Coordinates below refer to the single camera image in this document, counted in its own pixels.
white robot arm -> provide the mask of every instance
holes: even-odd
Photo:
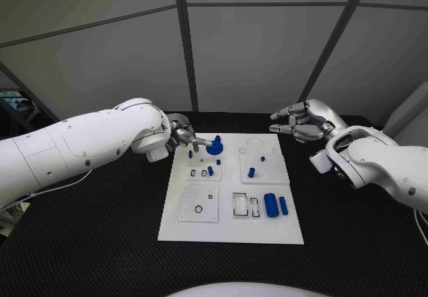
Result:
[[[272,132],[292,134],[299,142],[321,138],[328,141],[325,149],[309,157],[319,173],[332,169],[354,189],[377,184],[397,202],[428,213],[428,148],[400,147],[381,131],[347,127],[329,107],[315,99],[289,106],[270,118],[282,115],[289,116],[289,125],[270,125]]]
[[[198,139],[181,114],[168,116],[135,98],[116,109],[87,113],[0,141],[0,209],[18,197],[117,159],[128,147],[149,162]]]

black table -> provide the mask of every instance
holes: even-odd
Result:
[[[266,114],[185,115],[197,132],[264,133],[270,124]],[[331,296],[426,296],[428,247],[411,210],[375,185],[354,191],[316,173],[308,156],[324,141],[302,145],[282,135],[279,143],[303,246],[156,242],[172,156],[149,164],[126,152],[31,202],[0,249],[0,296],[164,296],[230,281]]]

blue cylinder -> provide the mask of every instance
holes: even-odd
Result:
[[[264,194],[264,213],[267,214],[269,218],[273,218],[279,215],[276,198],[272,193]]]
[[[256,170],[250,167],[249,168],[249,172],[247,172],[247,177],[252,178],[253,177],[253,173],[256,172]]]
[[[286,204],[285,204],[285,198],[283,197],[279,197],[279,204],[280,204],[282,215],[288,215],[288,209],[286,209]]]
[[[207,153],[210,155],[217,155],[223,151],[223,144],[220,143],[220,137],[215,136],[214,140],[211,141],[211,146],[207,147]]]

